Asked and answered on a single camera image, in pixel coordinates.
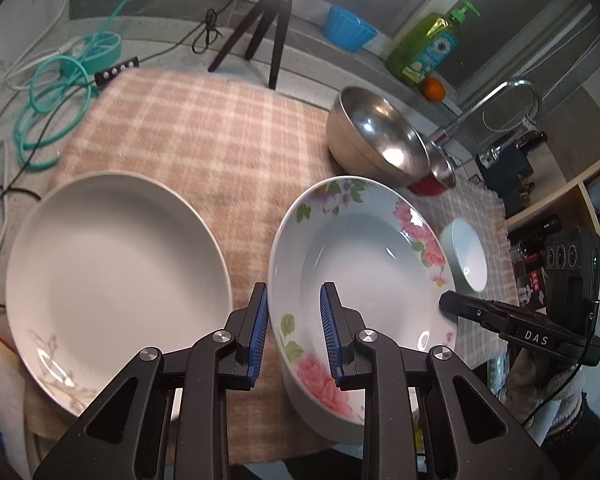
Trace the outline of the white knit gloved hand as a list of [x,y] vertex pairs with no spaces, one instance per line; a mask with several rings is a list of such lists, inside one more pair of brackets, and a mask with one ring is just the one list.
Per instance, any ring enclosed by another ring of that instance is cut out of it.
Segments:
[[498,398],[535,439],[564,429],[583,405],[583,376],[542,354],[518,353]]

